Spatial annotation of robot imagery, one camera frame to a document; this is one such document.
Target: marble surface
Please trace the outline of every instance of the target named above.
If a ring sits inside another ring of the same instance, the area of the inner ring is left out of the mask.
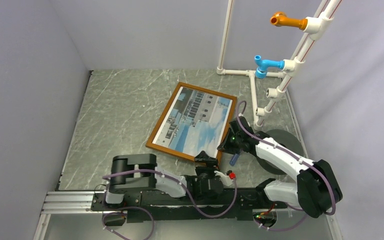
[[[60,190],[92,190],[109,174],[114,156],[153,153],[158,166],[177,175],[194,175],[194,163],[145,147],[158,118],[178,82],[237,96],[246,100],[244,116],[252,122],[250,80],[247,76],[217,75],[203,69],[120,69],[96,70],[90,77],[73,138],[67,153]],[[258,105],[265,106],[267,88],[278,78],[256,81]],[[286,98],[278,102],[265,121],[264,130],[283,129],[297,136]],[[233,170],[241,188],[256,187],[274,175],[257,160],[243,153],[235,166],[232,155],[223,154],[220,168]]]

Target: framed picture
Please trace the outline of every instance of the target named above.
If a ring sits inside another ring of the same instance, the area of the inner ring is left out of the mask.
[[[179,82],[146,146],[192,161],[204,150],[220,162],[217,147],[228,132],[236,103],[235,96]]]

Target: orange faucet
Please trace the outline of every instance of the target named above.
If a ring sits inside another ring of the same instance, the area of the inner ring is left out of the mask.
[[[281,26],[289,26],[299,28],[301,30],[306,29],[308,20],[306,18],[303,19],[295,19],[286,16],[284,12],[276,12],[271,18],[270,23],[275,25],[276,27]]]

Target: blue tap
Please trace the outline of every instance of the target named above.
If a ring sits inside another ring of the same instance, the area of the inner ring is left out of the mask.
[[[257,70],[255,71],[255,76],[259,79],[263,79],[267,75],[267,69],[269,67],[275,67],[278,69],[283,69],[285,66],[285,61],[272,61],[272,60],[261,60],[260,55],[254,57],[255,63],[258,65]]]

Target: picture frame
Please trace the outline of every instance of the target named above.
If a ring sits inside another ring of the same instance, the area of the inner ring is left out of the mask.
[[[193,161],[202,150],[220,163],[237,97],[179,82],[145,146]]]

